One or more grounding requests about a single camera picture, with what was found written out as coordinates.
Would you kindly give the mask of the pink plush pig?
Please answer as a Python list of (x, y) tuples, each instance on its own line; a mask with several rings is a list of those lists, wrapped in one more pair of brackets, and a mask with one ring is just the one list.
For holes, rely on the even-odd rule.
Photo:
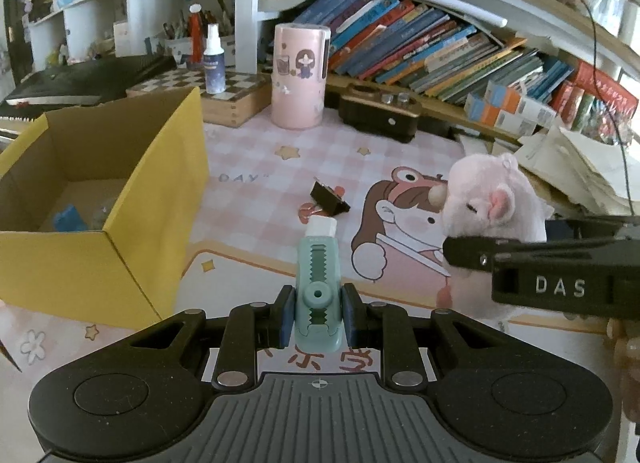
[[(544, 242), (546, 221), (552, 214), (552, 207), (537, 196), (513, 154), (471, 154), (454, 163), (449, 172), (442, 233), (447, 238)], [(445, 266), (450, 278), (437, 294), (439, 308), (493, 324), (505, 324), (514, 315), (515, 307), (491, 299), (489, 273)]]

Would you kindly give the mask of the stack of loose papers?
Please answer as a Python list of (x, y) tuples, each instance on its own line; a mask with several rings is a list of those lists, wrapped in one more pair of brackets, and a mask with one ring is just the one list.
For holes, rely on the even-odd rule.
[(496, 156), (512, 152), (521, 169), (598, 215), (639, 213), (639, 142), (622, 149), (552, 127), (548, 132), (497, 142)]

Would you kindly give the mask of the black binder clip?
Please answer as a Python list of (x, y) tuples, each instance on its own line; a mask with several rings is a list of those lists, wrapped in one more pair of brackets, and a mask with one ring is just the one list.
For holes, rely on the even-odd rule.
[(346, 190), (342, 186), (332, 188), (316, 180), (310, 191), (310, 196), (324, 215), (335, 217), (348, 213), (350, 210), (350, 205), (344, 199), (345, 192)]

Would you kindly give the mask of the red box of books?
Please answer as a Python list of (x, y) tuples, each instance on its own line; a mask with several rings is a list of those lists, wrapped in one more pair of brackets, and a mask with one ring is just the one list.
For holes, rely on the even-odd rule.
[(628, 146), (634, 138), (631, 122), (639, 98), (585, 61), (570, 59), (567, 67), (550, 99), (564, 127), (607, 145)]

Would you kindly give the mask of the orange white box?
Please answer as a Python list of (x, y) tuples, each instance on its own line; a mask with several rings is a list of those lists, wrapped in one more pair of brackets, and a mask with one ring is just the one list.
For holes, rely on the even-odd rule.
[(550, 128), (558, 112), (509, 86), (489, 81), (483, 97), (469, 94), (466, 117), (516, 137), (532, 136), (538, 127)]

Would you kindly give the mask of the yellow cardboard box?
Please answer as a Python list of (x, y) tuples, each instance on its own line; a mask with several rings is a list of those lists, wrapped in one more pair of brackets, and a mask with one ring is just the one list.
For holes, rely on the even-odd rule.
[(1, 156), (1, 297), (139, 330), (174, 309), (208, 179), (195, 88), (40, 116)]

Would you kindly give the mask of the black brown ukulele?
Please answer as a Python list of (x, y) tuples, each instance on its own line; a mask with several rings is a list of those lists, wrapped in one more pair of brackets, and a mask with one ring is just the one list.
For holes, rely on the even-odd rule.
[(326, 101), (341, 120), (363, 133), (386, 136), (408, 144), (417, 131), (446, 137), (460, 126), (488, 139), (516, 145), (518, 138), (487, 124), (469, 120), (463, 109), (399, 87), (355, 81), (330, 75)]

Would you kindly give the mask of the wooden chessboard box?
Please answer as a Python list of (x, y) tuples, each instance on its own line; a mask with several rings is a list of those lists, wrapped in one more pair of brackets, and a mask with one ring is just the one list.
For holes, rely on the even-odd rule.
[(202, 97), (203, 121), (240, 127), (271, 104), (271, 78), (265, 73), (226, 73), (226, 90), (209, 95), (203, 71), (169, 70), (126, 90), (128, 97), (198, 87)]

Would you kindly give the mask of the white spray bottle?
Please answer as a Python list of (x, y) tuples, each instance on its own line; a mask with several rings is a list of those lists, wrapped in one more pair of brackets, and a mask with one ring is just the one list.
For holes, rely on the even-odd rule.
[(202, 60), (205, 73), (205, 90), (218, 95), (226, 90), (226, 60), (217, 23), (209, 23), (206, 46)]

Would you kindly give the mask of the pink cylindrical container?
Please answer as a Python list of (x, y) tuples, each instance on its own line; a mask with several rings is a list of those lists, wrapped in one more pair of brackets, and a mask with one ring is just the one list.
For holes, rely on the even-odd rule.
[(271, 119), (286, 130), (319, 125), (324, 110), (331, 30), (280, 23), (274, 31)]

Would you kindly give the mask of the row of books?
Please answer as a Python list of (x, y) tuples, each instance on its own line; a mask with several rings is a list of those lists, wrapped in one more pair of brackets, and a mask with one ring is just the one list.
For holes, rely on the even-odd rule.
[(549, 102), (574, 72), (534, 46), (500, 40), (468, 16), (415, 0), (308, 0), (293, 20), (329, 28), (331, 73), (453, 105), (483, 95), (489, 84)]

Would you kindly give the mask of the black keyboard piano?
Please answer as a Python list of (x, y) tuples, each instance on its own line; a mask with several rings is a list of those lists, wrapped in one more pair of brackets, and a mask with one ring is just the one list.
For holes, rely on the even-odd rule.
[(175, 69), (173, 56), (108, 57), (33, 73), (1, 102), (2, 119), (34, 120), (65, 107), (92, 107), (126, 96), (126, 90)]

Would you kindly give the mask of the red bottle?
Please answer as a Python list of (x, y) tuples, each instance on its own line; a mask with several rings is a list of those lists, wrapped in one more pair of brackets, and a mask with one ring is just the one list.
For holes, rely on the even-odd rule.
[(201, 69), (203, 60), (203, 20), (202, 5), (194, 3), (189, 7), (189, 32), (192, 43), (190, 64), (192, 69)]

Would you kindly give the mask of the white shelf unit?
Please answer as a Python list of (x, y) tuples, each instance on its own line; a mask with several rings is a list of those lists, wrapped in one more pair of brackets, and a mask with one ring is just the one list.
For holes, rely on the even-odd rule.
[(254, 33), (258, 0), (77, 0), (28, 26), (34, 69), (42, 71), (47, 59), (61, 45), (70, 61), (84, 61), (91, 46), (115, 34), (114, 25), (127, 23), (125, 50), (145, 53), (145, 40), (160, 34), (166, 23), (186, 15), (192, 3), (220, 16), (229, 9), (236, 23), (235, 33)]

